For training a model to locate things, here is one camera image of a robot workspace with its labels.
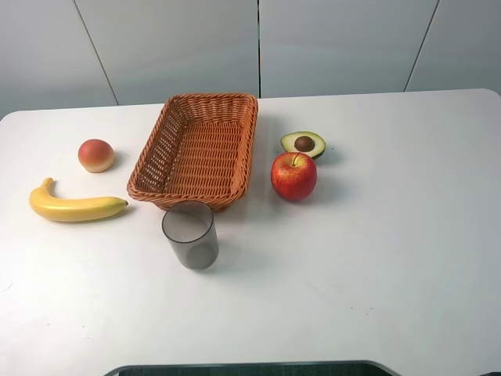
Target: red apple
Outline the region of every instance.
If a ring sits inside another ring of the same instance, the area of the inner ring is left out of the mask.
[[[298,201],[315,188],[315,162],[303,153],[280,154],[272,165],[272,186],[282,198]]]

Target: gray cup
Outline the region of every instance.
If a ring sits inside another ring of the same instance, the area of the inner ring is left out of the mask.
[[[184,267],[202,270],[219,254],[214,214],[204,203],[184,201],[174,205],[162,219],[162,230]]]

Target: avocado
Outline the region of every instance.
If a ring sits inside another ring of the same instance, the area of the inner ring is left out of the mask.
[[[312,159],[320,157],[326,151],[326,142],[313,132],[294,132],[280,139],[282,148],[288,152],[301,152]]]

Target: white wall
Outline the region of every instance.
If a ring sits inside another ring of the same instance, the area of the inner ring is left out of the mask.
[[[72,0],[2,0],[0,51],[0,119],[117,104]]]
[[[401,92],[437,0],[260,0],[261,94]]]
[[[407,90],[475,88],[501,94],[501,0],[441,0]]]
[[[119,104],[258,95],[257,0],[77,0]]]

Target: yellow banana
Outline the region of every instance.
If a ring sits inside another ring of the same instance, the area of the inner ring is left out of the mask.
[[[51,221],[92,221],[115,215],[127,206],[127,201],[118,197],[63,200],[50,194],[53,182],[52,178],[44,179],[43,183],[30,194],[31,208],[38,215]]]

